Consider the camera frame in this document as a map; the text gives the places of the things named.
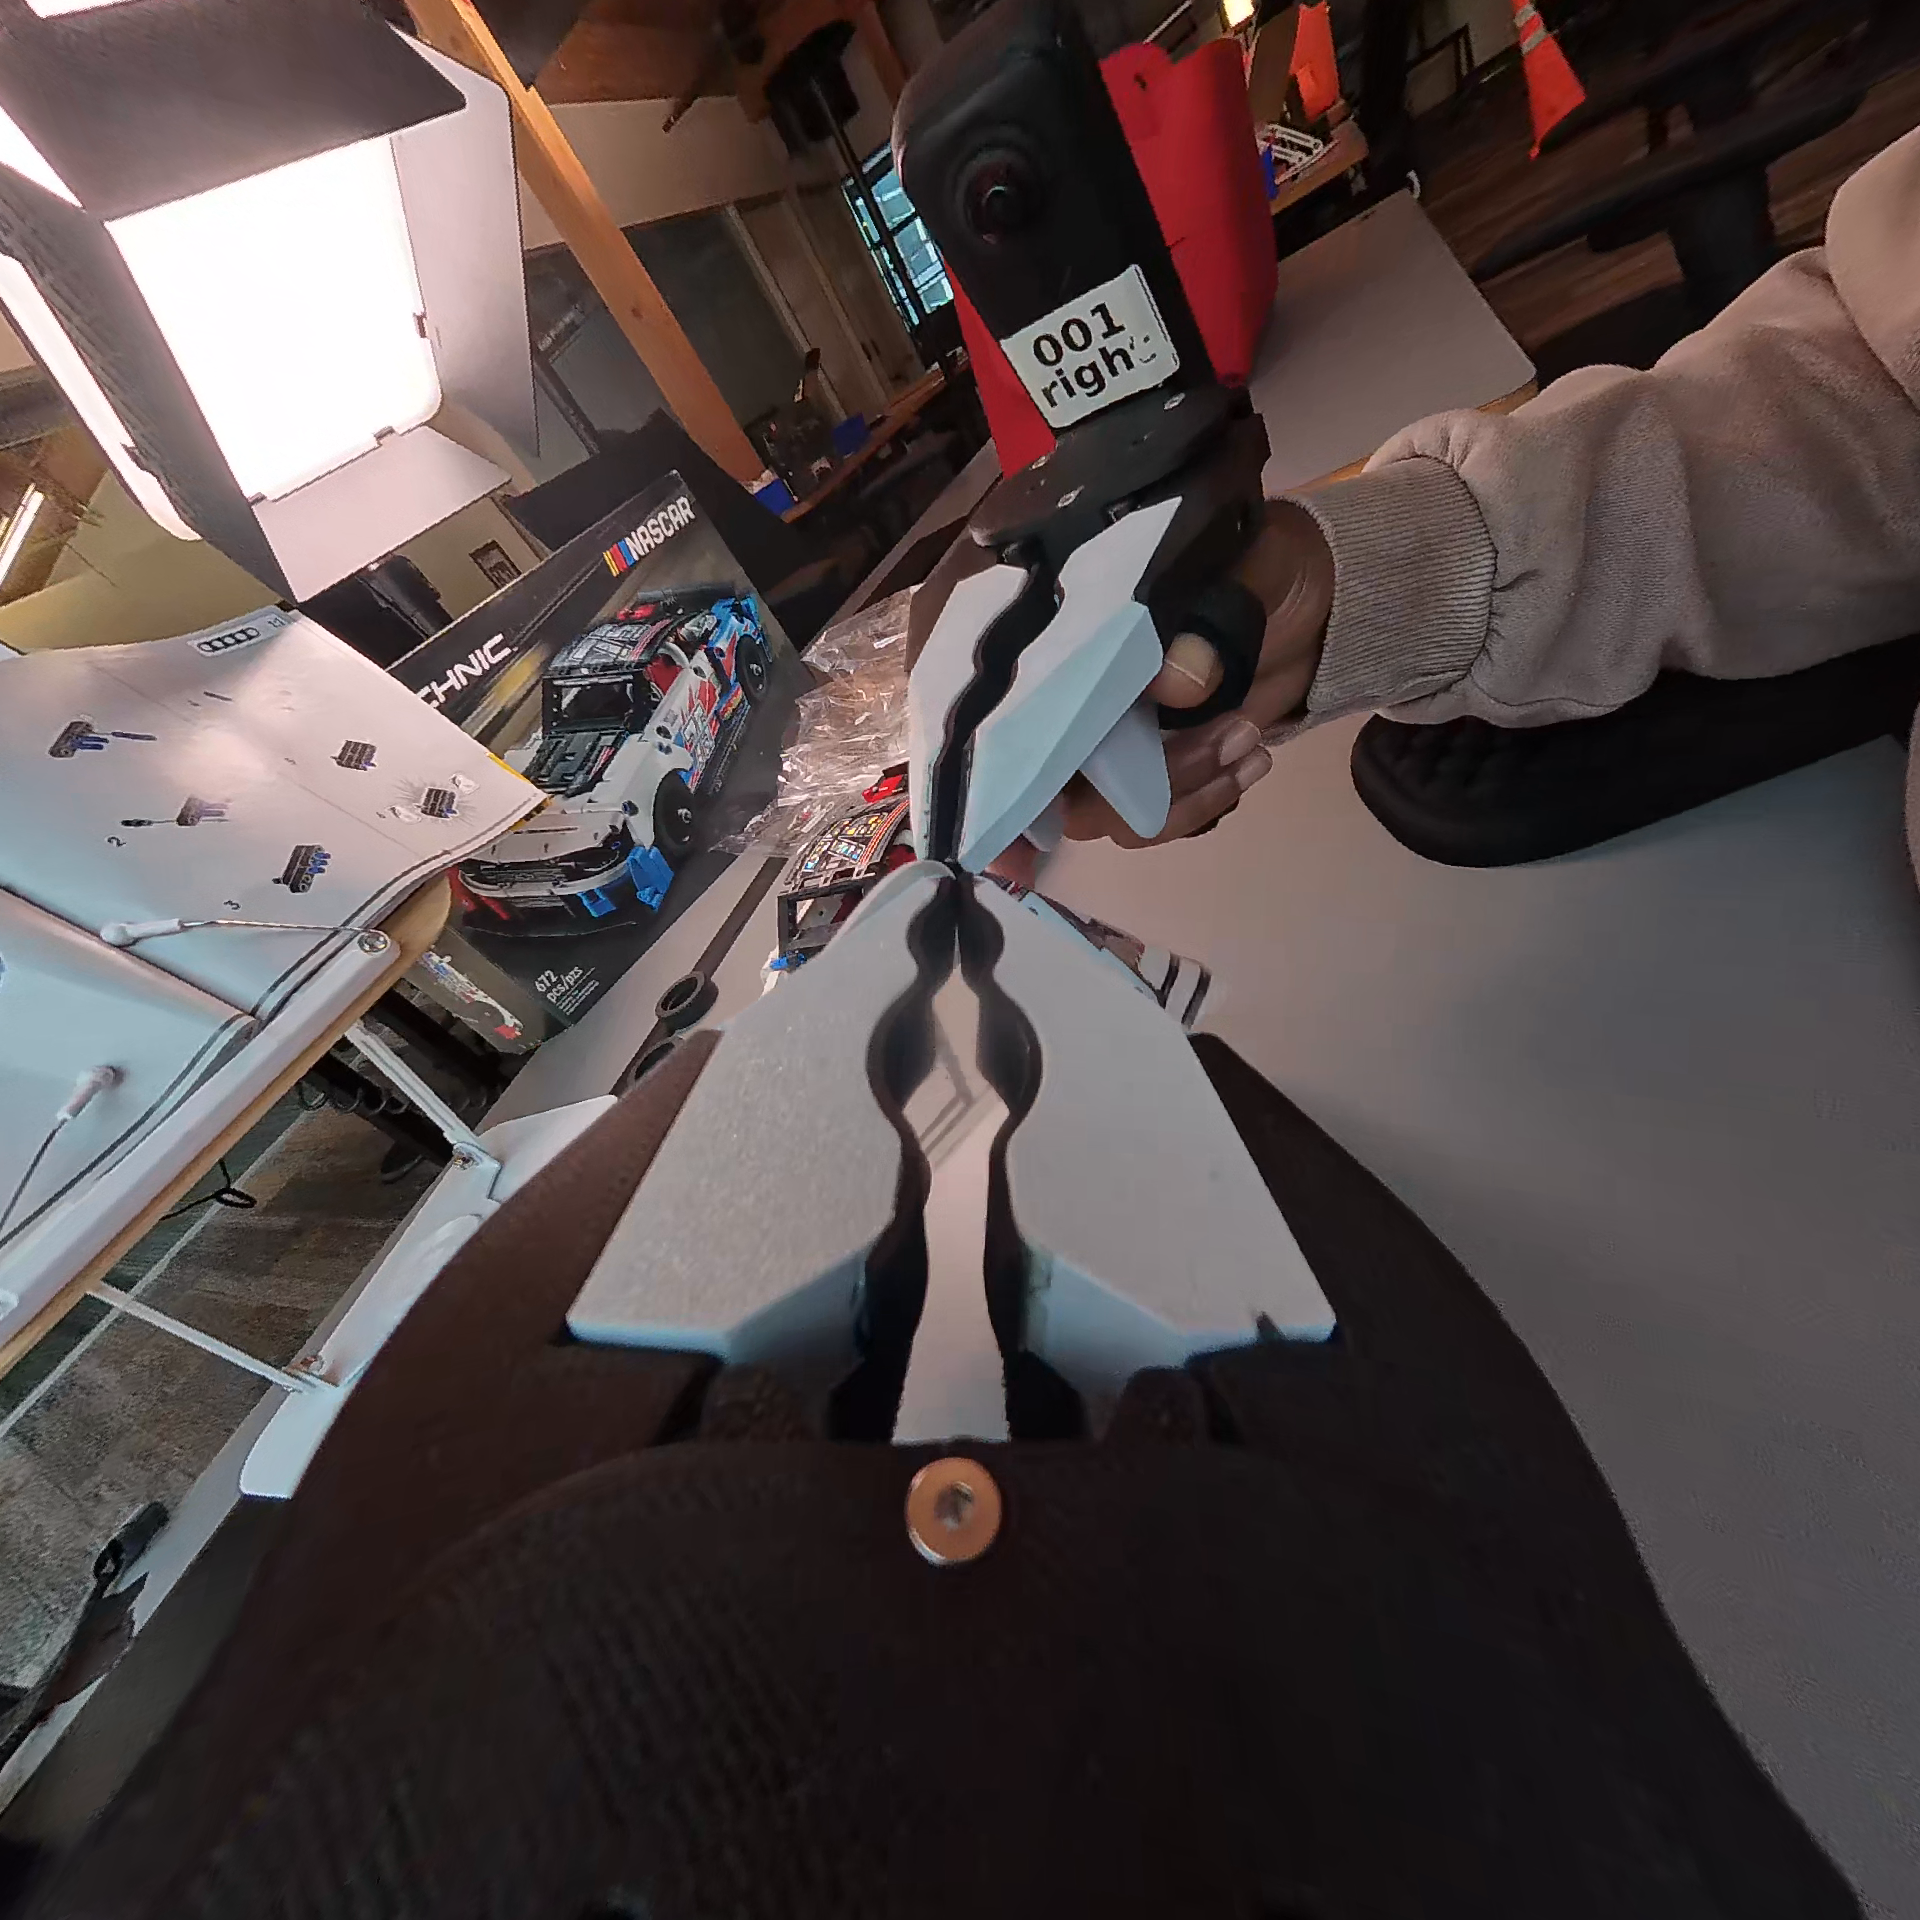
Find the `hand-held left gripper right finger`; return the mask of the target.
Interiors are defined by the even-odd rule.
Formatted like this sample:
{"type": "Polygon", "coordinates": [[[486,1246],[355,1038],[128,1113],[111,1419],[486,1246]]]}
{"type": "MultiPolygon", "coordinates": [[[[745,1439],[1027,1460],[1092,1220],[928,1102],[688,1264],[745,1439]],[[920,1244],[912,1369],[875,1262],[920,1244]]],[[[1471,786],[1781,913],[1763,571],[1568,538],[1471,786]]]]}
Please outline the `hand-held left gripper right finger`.
{"type": "Polygon", "coordinates": [[[955,1419],[1008,1424],[1008,1358],[1091,1415],[1145,1368],[1324,1343],[1320,1282],[1189,1034],[1086,943],[959,891],[955,1419]]]}

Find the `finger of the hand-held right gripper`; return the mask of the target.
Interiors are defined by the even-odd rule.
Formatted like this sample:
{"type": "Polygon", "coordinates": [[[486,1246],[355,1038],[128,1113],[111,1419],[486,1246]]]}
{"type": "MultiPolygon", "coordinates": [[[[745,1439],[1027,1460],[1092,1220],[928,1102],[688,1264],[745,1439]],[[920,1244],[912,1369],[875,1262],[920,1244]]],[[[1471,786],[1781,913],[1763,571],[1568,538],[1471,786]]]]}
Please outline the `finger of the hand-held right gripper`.
{"type": "Polygon", "coordinates": [[[1166,827],[1161,721],[1142,703],[1161,673],[1163,640],[1135,591],[1176,511],[1175,500],[1140,507],[1063,564],[1061,606],[971,732],[955,851],[963,868],[984,872],[1076,775],[1129,833],[1151,839],[1166,827]]]}
{"type": "Polygon", "coordinates": [[[963,855],[976,732],[1039,633],[1039,571],[995,563],[947,598],[907,675],[907,774],[924,859],[963,855]]]}

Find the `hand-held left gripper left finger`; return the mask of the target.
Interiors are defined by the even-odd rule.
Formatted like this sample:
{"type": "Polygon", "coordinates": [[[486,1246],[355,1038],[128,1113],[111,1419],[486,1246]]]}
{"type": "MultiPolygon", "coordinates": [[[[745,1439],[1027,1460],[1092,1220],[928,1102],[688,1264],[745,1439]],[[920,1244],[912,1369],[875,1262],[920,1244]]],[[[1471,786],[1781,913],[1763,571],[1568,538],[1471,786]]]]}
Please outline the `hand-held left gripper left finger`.
{"type": "Polygon", "coordinates": [[[900,868],[723,1034],[566,1313],[595,1347],[758,1366],[896,1430],[928,1291],[904,1110],[939,1056],[955,878],[900,868]]]}

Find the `person's right forearm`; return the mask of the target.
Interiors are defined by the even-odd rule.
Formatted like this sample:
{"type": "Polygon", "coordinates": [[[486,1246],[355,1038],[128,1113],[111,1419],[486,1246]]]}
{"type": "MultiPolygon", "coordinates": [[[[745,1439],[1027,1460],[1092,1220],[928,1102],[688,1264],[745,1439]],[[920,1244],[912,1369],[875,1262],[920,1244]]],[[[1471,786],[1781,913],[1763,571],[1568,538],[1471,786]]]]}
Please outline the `person's right forearm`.
{"type": "Polygon", "coordinates": [[[1529,730],[1915,635],[1917,132],[1651,370],[1428,416],[1302,505],[1332,558],[1315,715],[1529,730]]]}

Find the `grey desk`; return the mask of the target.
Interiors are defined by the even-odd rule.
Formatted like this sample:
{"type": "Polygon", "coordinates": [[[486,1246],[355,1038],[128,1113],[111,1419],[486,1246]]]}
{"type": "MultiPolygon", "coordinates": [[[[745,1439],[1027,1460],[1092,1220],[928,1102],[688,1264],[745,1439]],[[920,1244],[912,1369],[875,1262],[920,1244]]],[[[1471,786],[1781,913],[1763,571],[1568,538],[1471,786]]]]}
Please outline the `grey desk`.
{"type": "Polygon", "coordinates": [[[1332,722],[1220,827],[1039,887],[1200,958],[1204,1030],[1469,1270],[1574,1412],[1723,1710],[1915,1916],[1915,889],[1875,742],[1454,872],[1332,722]]]}

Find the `person's right hand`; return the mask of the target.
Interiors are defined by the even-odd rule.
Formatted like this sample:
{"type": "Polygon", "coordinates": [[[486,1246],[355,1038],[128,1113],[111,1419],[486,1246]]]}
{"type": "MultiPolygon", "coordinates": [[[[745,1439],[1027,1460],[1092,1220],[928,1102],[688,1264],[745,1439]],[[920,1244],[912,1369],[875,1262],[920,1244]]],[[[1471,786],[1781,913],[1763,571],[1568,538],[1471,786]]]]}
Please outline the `person's right hand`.
{"type": "Polygon", "coordinates": [[[1244,699],[1200,728],[1161,734],[1168,818],[1156,835],[1133,833],[1088,779],[1063,794],[1063,836],[1105,839],[1121,849],[1168,847],[1207,833],[1270,770],[1263,734],[1305,708],[1332,611],[1335,564],[1308,507],[1268,498],[1235,580],[1263,609],[1262,656],[1244,699]]]}

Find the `clear plastic bags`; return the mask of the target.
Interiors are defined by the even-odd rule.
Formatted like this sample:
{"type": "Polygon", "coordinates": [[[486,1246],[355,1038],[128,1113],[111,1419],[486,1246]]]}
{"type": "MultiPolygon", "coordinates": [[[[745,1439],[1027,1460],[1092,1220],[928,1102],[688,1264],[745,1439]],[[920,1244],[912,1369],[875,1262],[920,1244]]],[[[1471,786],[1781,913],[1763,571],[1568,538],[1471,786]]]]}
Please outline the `clear plastic bags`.
{"type": "Polygon", "coordinates": [[[913,599],[907,587],[836,619],[807,652],[811,689],[796,703],[765,820],[773,851],[797,854],[904,759],[904,628],[913,599]]]}

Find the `window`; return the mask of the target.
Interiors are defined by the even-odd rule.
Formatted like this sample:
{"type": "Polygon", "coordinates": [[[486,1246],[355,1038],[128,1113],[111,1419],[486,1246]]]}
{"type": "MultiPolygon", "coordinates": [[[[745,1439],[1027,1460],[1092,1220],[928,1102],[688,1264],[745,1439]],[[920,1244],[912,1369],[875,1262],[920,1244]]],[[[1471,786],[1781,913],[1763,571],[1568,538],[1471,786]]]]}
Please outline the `window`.
{"type": "Polygon", "coordinates": [[[887,148],[865,155],[843,179],[843,196],[920,363],[948,363],[963,351],[952,283],[893,155],[887,148]]]}

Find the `toy race car model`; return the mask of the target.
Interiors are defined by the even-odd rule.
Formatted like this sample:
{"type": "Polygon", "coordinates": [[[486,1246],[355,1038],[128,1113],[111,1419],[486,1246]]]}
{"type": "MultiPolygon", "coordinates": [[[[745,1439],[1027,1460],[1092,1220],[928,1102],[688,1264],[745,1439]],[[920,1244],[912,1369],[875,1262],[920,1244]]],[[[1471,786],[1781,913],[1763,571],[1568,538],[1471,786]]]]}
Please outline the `toy race car model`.
{"type": "MultiPolygon", "coordinates": [[[[859,911],[872,887],[917,859],[909,833],[907,768],[892,761],[878,768],[853,801],[804,814],[799,849],[789,863],[776,895],[776,946],[761,970],[761,993],[773,993],[859,911]]],[[[1070,931],[1102,958],[1125,972],[1163,1010],[1193,1030],[1201,1015],[1211,972],[1176,951],[1140,943],[1135,936],[1072,913],[1063,904],[1013,878],[992,878],[1021,913],[1070,931]]]]}

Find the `toy car set box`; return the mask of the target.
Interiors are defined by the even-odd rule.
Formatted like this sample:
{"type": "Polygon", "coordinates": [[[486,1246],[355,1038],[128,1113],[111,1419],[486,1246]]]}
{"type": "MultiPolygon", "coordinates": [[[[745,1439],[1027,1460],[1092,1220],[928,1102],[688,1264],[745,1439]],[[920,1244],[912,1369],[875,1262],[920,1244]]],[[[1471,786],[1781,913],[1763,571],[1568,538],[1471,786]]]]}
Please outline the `toy car set box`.
{"type": "Polygon", "coordinates": [[[507,1056],[583,1022],[723,875],[804,682],[743,544],[677,470],[390,675],[539,795],[449,872],[406,979],[507,1056]]]}

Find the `white table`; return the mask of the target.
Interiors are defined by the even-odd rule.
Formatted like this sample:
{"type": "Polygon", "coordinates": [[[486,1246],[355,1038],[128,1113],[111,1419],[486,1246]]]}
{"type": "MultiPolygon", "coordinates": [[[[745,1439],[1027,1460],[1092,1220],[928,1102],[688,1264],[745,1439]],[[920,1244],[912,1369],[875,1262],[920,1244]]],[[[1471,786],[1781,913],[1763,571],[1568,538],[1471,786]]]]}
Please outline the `white table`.
{"type": "Polygon", "coordinates": [[[1535,388],[1526,353],[1399,192],[1280,263],[1249,376],[1268,438],[1263,491],[1316,490],[1415,422],[1505,414],[1535,388]]]}

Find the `white book stand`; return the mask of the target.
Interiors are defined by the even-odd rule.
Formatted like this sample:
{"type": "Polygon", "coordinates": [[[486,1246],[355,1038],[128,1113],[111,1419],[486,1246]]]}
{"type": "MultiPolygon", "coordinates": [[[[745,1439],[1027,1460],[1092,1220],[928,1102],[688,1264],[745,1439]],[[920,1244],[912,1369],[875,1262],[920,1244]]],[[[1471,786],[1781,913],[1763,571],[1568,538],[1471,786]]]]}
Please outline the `white book stand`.
{"type": "Polygon", "coordinates": [[[440,1270],[494,1212],[615,1106],[615,1095],[604,1094],[488,1127],[462,1120],[397,1050],[377,1035],[369,1000],[355,1004],[355,1022],[344,1019],[344,993],[373,982],[369,966],[377,958],[397,953],[387,931],[357,932],[344,958],[329,960],[320,975],[325,1025],[316,1042],[293,1051],[293,1042],[279,1041],[275,1025],[267,1026],[193,1091],[175,1116],[159,1124],[155,1139],[134,1143],[105,1170],[83,1175],[78,1193],[57,1201],[39,1224],[11,1233],[4,1242],[7,1353],[27,1352],[71,1299],[88,1290],[115,1310],[285,1392],[285,1403],[271,1415],[243,1470],[243,1488],[251,1498],[285,1500],[295,1490],[341,1406],[440,1270]],[[123,1290],[107,1288],[110,1267],[201,1177],[216,1151],[248,1127],[251,1112],[269,1106],[280,1091],[321,1065],[341,1042],[382,1087],[416,1106],[427,1123],[429,1143],[445,1146],[449,1164],[389,1252],[364,1276],[321,1344],[307,1358],[277,1368],[168,1320],[123,1290]]]}

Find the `orange traffic cone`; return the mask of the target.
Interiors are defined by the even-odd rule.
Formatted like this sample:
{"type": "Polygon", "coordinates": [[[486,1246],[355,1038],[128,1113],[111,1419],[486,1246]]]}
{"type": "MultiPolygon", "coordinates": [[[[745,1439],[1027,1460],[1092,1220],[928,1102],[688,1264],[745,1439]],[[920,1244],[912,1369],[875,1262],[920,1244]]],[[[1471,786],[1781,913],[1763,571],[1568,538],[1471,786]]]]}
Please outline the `orange traffic cone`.
{"type": "Polygon", "coordinates": [[[1526,89],[1526,155],[1535,161],[1549,136],[1587,103],[1587,89],[1539,2],[1513,2],[1510,17],[1526,89]]]}

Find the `instruction booklet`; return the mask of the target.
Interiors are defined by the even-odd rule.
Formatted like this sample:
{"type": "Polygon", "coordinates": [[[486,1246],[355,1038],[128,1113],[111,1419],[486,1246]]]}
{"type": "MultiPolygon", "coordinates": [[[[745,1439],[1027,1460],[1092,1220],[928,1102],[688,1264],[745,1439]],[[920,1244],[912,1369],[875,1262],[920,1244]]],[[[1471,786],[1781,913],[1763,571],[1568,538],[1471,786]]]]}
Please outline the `instruction booklet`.
{"type": "Polygon", "coordinates": [[[271,1017],[343,939],[537,810],[537,788],[304,615],[3,668],[3,880],[107,923],[246,922],[132,956],[271,1017]]]}

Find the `black office chair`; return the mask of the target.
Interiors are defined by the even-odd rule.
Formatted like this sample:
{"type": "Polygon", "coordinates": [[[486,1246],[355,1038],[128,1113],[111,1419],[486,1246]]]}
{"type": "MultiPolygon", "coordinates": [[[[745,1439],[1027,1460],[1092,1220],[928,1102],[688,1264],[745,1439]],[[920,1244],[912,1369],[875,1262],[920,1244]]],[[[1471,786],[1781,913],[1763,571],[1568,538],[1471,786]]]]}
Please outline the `black office chair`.
{"type": "Polygon", "coordinates": [[[1643,119],[1643,153],[1583,200],[1556,202],[1475,263],[1477,281],[1587,246],[1629,249],[1662,234],[1694,320],[1708,320],[1781,256],[1769,167],[1840,128],[1875,78],[1895,4],[1711,4],[1673,25],[1628,70],[1535,138],[1534,159],[1563,151],[1622,114],[1643,119]]]}

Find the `studio light panel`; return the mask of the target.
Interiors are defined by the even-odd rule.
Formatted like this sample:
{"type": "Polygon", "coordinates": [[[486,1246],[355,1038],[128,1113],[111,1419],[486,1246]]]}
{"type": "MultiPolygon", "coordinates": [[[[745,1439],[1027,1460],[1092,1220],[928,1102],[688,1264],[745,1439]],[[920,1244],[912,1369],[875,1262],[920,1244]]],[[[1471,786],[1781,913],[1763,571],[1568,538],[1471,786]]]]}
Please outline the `studio light panel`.
{"type": "Polygon", "coordinates": [[[14,330],[177,539],[304,602],[537,450],[512,114],[373,4],[4,4],[14,330]]]}

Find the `wooden post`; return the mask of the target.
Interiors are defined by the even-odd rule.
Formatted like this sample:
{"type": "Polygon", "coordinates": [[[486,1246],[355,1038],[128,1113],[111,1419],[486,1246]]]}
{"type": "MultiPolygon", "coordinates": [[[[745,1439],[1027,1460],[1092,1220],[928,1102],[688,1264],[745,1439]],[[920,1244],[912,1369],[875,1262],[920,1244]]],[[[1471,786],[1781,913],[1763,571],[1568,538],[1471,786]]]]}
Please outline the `wooden post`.
{"type": "Polygon", "coordinates": [[[471,2],[409,2],[424,43],[499,84],[515,122],[515,159],[563,242],[645,363],[663,406],[741,487],[764,473],[757,446],[657,294],[625,234],[537,89],[519,82],[491,27],[471,2]]]}

